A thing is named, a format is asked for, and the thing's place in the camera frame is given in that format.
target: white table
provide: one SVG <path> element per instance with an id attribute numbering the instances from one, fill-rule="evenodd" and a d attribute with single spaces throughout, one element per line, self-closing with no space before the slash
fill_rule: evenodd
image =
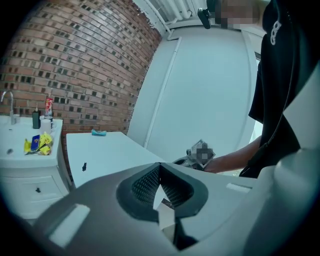
<path id="1" fill-rule="evenodd" d="M 141 165 L 165 162 L 122 132 L 107 132 L 106 136 L 68 133 L 66 145 L 76 188 L 101 176 Z"/>

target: blue package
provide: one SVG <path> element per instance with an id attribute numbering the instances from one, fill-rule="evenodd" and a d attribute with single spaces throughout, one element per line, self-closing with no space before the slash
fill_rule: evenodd
<path id="1" fill-rule="evenodd" d="M 95 129 L 92 129 L 91 134 L 95 135 L 95 136 L 106 136 L 107 135 L 107 131 L 106 130 L 95 130 Z"/>
<path id="2" fill-rule="evenodd" d="M 40 135 L 33 136 L 30 150 L 37 151 L 39 148 L 39 143 L 40 143 Z"/>

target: shirt logo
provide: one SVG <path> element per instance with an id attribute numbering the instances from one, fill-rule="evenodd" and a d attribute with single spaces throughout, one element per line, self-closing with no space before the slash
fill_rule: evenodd
<path id="1" fill-rule="evenodd" d="M 273 29 L 271 31 L 271 37 L 270 37 L 270 41 L 273 46 L 276 45 L 276 36 L 277 36 L 277 32 L 280 29 L 280 27 L 281 27 L 281 23 L 279 21 L 276 21 L 273 24 Z"/>

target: faucet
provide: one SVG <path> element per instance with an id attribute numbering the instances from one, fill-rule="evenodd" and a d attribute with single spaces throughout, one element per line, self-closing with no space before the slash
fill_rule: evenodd
<path id="1" fill-rule="evenodd" d="M 12 93 L 11 90 L 5 90 L 1 96 L 1 102 L 4 101 L 4 97 L 6 93 L 10 93 L 10 98 L 11 98 L 10 119 L 11 119 L 11 124 L 14 125 L 16 123 L 15 116 L 14 116 L 14 94 Z"/>

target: white sink basin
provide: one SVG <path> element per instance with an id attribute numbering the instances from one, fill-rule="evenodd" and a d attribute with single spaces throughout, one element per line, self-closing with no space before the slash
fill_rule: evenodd
<path id="1" fill-rule="evenodd" d="M 0 115 L 0 168 L 37 168 L 56 166 L 58 146 L 62 131 L 63 121 L 53 120 L 51 136 L 53 146 L 50 155 L 25 155 L 25 139 L 32 140 L 39 135 L 39 129 L 32 128 L 31 117 L 19 117 L 16 124 L 11 125 L 10 117 Z"/>

